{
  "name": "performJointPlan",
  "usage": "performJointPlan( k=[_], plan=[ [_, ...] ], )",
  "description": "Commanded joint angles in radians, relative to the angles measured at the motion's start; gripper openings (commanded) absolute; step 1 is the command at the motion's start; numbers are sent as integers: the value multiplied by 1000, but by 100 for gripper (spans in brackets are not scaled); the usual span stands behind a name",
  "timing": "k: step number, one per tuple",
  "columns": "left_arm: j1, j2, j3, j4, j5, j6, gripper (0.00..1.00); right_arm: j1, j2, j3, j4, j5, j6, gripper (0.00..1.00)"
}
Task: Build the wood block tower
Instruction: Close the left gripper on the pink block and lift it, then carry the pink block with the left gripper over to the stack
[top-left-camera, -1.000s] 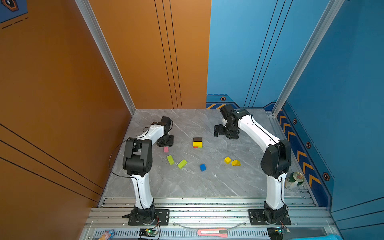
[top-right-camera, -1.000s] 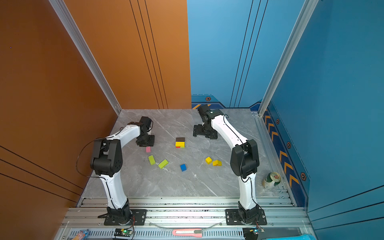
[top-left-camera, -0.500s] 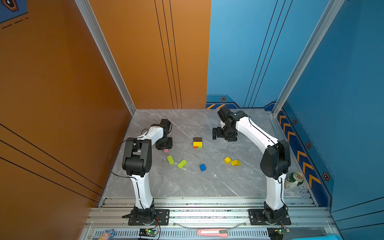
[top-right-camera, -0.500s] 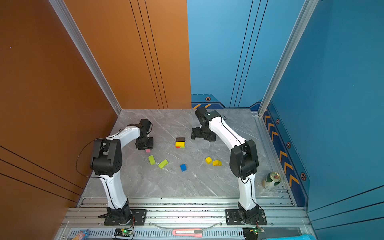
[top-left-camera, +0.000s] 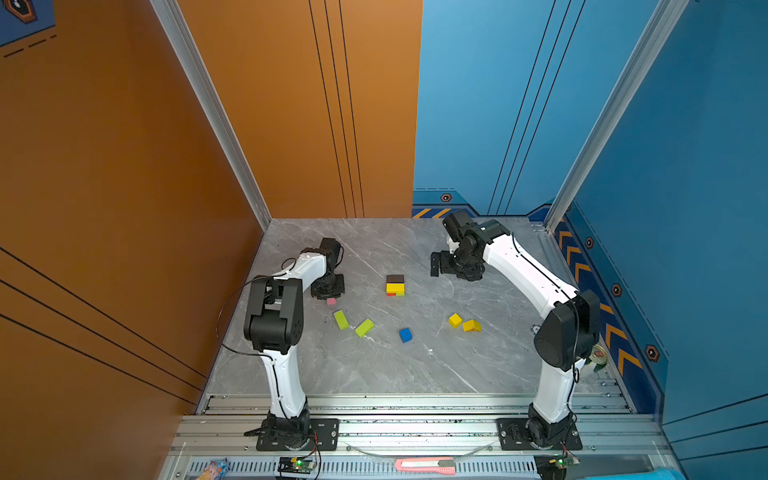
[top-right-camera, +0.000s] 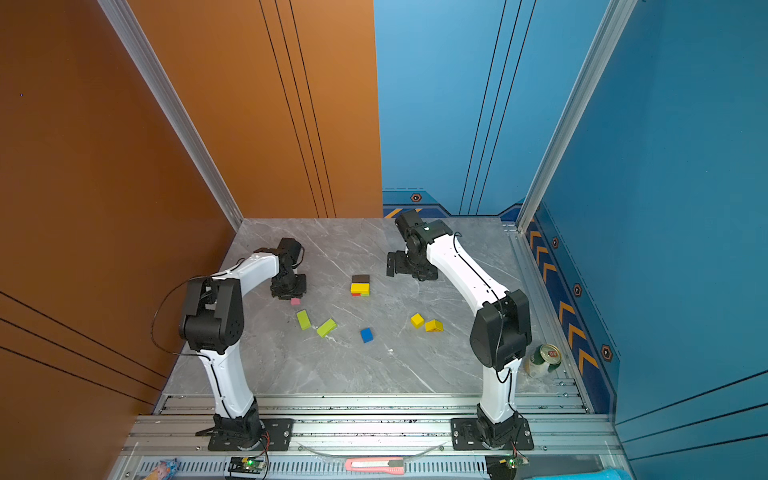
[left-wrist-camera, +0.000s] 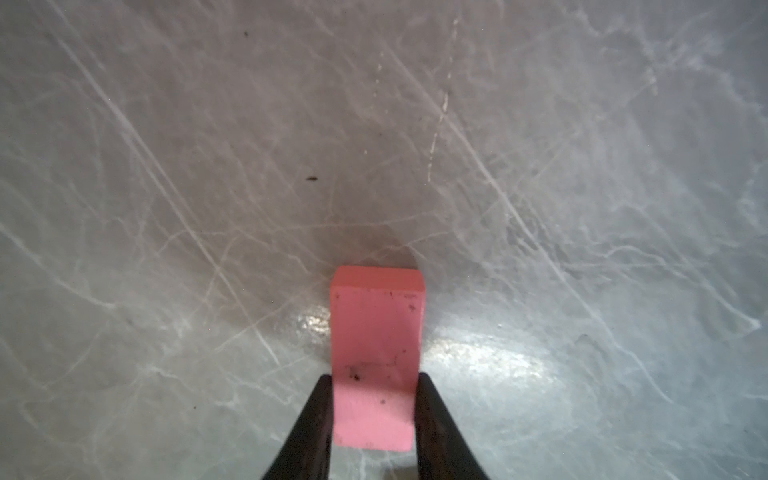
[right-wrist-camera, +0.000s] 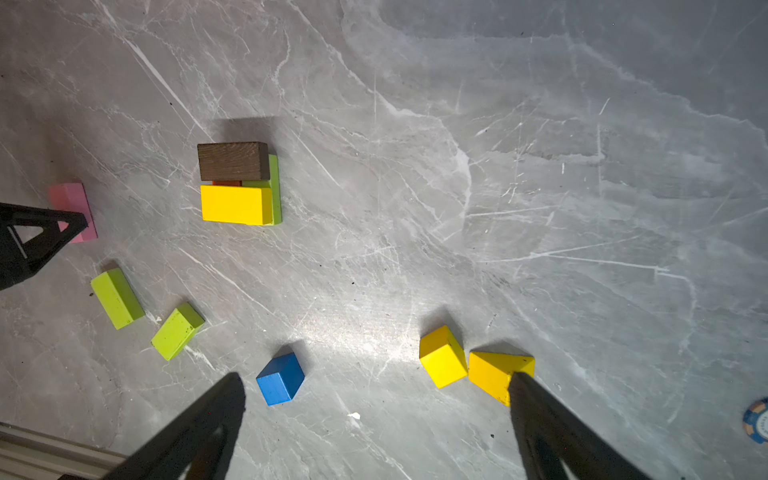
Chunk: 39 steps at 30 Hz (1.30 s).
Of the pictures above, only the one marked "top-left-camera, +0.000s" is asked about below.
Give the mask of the yellow long wood block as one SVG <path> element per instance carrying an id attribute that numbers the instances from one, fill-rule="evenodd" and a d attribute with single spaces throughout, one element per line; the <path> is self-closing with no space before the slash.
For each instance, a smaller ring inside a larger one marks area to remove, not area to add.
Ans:
<path id="1" fill-rule="evenodd" d="M 386 294 L 387 293 L 405 293 L 405 284 L 386 283 Z"/>

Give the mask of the blue wood block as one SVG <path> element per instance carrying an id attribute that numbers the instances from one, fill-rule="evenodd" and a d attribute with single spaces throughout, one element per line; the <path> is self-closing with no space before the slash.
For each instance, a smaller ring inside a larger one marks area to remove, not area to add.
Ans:
<path id="1" fill-rule="evenodd" d="M 399 331 L 399 336 L 403 343 L 407 343 L 413 339 L 412 332 L 409 328 L 404 328 Z"/>

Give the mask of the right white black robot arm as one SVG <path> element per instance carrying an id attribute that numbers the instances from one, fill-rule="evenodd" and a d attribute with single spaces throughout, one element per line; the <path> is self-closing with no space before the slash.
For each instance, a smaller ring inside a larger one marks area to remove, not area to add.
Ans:
<path id="1" fill-rule="evenodd" d="M 575 386 L 599 343 L 599 296 L 591 290 L 580 291 L 550 272 L 496 220 L 478 223 L 458 212 L 443 219 L 442 225 L 448 248 L 431 254 L 435 276 L 448 274 L 478 281 L 485 267 L 491 266 L 541 317 L 534 335 L 534 347 L 542 362 L 539 386 L 528 407 L 522 438 L 538 449 L 570 448 L 578 442 L 572 406 Z"/>

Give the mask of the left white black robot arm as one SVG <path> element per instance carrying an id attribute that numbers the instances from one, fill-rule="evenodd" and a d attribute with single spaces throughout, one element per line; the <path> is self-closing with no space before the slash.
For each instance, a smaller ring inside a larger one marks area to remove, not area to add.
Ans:
<path id="1" fill-rule="evenodd" d="M 345 292 L 344 276 L 336 271 L 343 246 L 324 238 L 305 248 L 294 263 L 271 275 L 246 281 L 248 303 L 243 337 L 251 343 L 249 357 L 259 358 L 267 376 L 270 407 L 261 426 L 249 431 L 266 449 L 312 449 L 314 443 L 307 396 L 301 386 L 297 345 L 304 331 L 304 293 L 318 300 Z"/>

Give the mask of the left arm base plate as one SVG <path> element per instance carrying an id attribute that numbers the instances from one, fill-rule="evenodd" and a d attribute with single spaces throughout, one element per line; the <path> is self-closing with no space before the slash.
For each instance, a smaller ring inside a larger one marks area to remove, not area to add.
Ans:
<path id="1" fill-rule="evenodd" d="M 297 451 L 309 453 L 314 448 L 321 452 L 336 451 L 339 441 L 339 420 L 319 418 L 309 420 L 306 434 L 290 431 L 287 427 L 267 427 L 263 425 L 256 441 L 260 452 Z"/>

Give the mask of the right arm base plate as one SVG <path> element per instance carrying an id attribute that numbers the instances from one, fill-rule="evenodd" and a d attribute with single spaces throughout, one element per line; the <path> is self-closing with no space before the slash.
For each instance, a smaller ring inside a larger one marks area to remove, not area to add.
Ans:
<path id="1" fill-rule="evenodd" d="M 548 424 L 538 418 L 499 418 L 496 420 L 496 427 L 500 446 L 504 451 L 583 449 L 573 417 L 565 418 L 556 424 Z"/>

